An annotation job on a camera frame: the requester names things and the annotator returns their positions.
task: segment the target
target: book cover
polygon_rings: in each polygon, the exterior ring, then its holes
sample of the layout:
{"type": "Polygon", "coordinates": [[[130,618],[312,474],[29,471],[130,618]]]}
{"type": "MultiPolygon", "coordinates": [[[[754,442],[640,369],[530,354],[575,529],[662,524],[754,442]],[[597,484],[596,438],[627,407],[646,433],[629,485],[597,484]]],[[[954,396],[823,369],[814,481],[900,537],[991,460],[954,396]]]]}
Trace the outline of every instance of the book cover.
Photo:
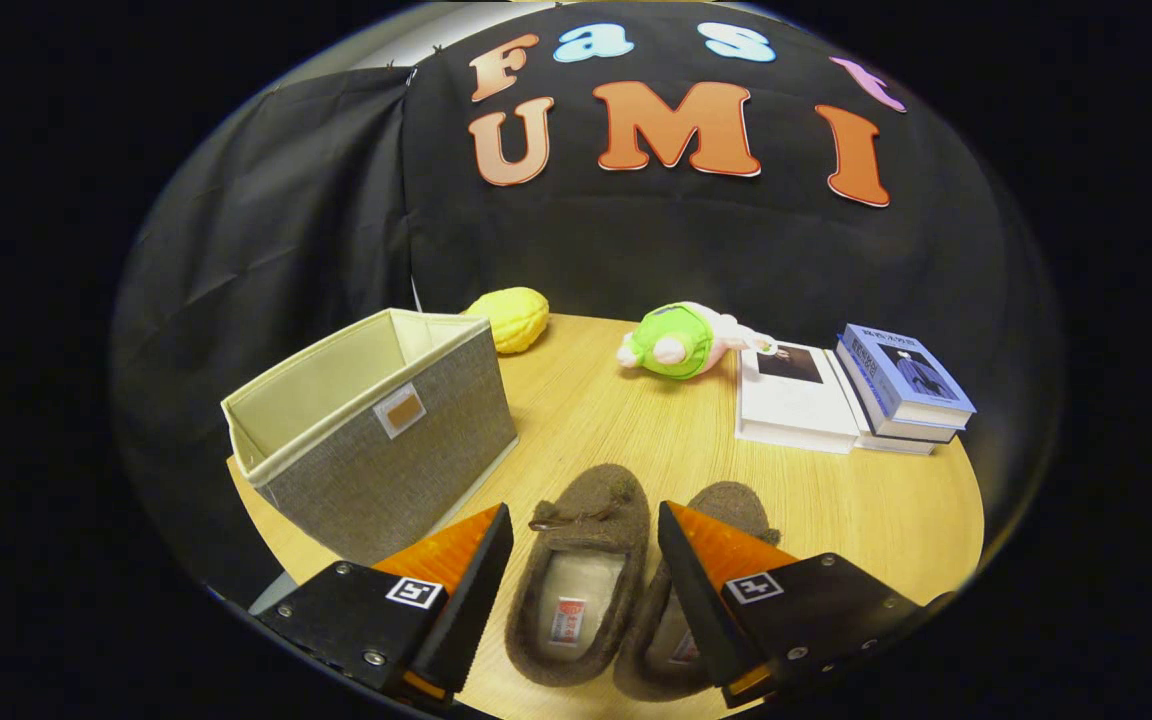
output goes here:
{"type": "Polygon", "coordinates": [[[844,343],[872,379],[886,418],[965,423],[975,414],[963,388],[916,338],[849,324],[844,343]]]}
{"type": "Polygon", "coordinates": [[[861,370],[858,357],[842,342],[842,336],[838,336],[838,347],[833,351],[833,357],[844,369],[844,373],[841,374],[841,384],[844,385],[844,389],[850,389],[851,395],[861,401],[861,412],[864,415],[864,420],[858,420],[856,424],[867,425],[873,437],[943,445],[952,441],[955,434],[963,429],[963,425],[887,418],[882,415],[882,409],[879,406],[877,387],[874,387],[873,381],[870,381],[864,370],[861,370]]]}
{"type": "Polygon", "coordinates": [[[736,437],[805,450],[851,450],[858,430],[819,347],[776,342],[776,355],[741,353],[736,437]]]}
{"type": "MultiPolygon", "coordinates": [[[[840,346],[838,349],[846,355],[844,347],[840,346]]],[[[826,350],[824,354],[829,359],[833,373],[838,376],[838,384],[840,384],[842,393],[847,396],[847,404],[851,407],[851,416],[856,419],[856,429],[861,432],[859,437],[856,438],[856,447],[864,447],[867,450],[909,452],[912,455],[932,454],[932,448],[937,447],[937,442],[876,435],[873,433],[873,425],[869,424],[867,411],[865,411],[864,404],[861,403],[859,388],[856,387],[851,376],[847,373],[842,361],[838,359],[838,351],[826,350]]]]}

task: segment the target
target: gray fabric storage box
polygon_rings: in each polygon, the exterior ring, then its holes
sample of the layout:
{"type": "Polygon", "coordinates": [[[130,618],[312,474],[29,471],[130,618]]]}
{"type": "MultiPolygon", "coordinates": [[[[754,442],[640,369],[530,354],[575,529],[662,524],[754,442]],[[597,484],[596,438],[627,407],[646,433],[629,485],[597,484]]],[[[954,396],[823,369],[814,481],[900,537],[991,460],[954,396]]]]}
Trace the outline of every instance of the gray fabric storage box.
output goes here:
{"type": "Polygon", "coordinates": [[[221,402],[247,482],[341,558],[442,528],[517,445],[485,318],[384,310],[221,402]]]}

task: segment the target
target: brown slipper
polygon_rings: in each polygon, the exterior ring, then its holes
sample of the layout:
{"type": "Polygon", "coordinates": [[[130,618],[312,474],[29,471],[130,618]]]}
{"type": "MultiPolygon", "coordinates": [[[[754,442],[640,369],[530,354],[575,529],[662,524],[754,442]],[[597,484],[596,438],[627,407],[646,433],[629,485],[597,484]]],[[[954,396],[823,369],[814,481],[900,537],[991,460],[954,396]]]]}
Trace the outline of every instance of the brown slipper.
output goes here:
{"type": "Polygon", "coordinates": [[[643,591],[649,521],[649,499],[621,465],[590,468],[536,506],[503,638],[525,679],[576,685],[607,669],[643,591]]]}
{"type": "MultiPolygon", "coordinates": [[[[781,539],[778,530],[768,529],[758,495],[740,483],[712,484],[687,506],[773,546],[781,539]]],[[[622,694],[641,702],[677,700],[710,688],[664,559],[626,632],[612,679],[622,694]]]]}

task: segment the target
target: slipper insole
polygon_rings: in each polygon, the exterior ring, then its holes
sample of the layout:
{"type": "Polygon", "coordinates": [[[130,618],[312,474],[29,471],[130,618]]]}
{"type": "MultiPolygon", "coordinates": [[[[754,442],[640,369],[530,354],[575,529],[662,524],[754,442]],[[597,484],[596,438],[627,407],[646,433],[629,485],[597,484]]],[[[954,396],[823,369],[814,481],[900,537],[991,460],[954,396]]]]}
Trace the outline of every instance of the slipper insole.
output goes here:
{"type": "Polygon", "coordinates": [[[643,659],[655,673],[669,674],[687,669],[695,658],[696,643],[691,639],[691,629],[682,615],[679,593],[669,588],[669,601],[664,606],[660,624],[657,626],[657,632],[643,653],[643,659]]]}
{"type": "Polygon", "coordinates": [[[576,660],[594,641],[612,604],[626,555],[598,551],[563,551],[550,555],[536,609],[540,655],[576,660]]]}

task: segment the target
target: yellow lemon toy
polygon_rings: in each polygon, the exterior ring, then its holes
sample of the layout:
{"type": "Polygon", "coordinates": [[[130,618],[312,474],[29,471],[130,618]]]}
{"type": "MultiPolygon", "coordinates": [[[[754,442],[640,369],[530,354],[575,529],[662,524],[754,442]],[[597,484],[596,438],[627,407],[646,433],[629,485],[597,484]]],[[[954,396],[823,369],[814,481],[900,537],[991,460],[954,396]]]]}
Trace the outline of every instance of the yellow lemon toy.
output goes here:
{"type": "Polygon", "coordinates": [[[498,353],[522,353],[550,324],[550,302],[530,287],[486,293],[462,314],[483,314],[492,323],[498,353]]]}

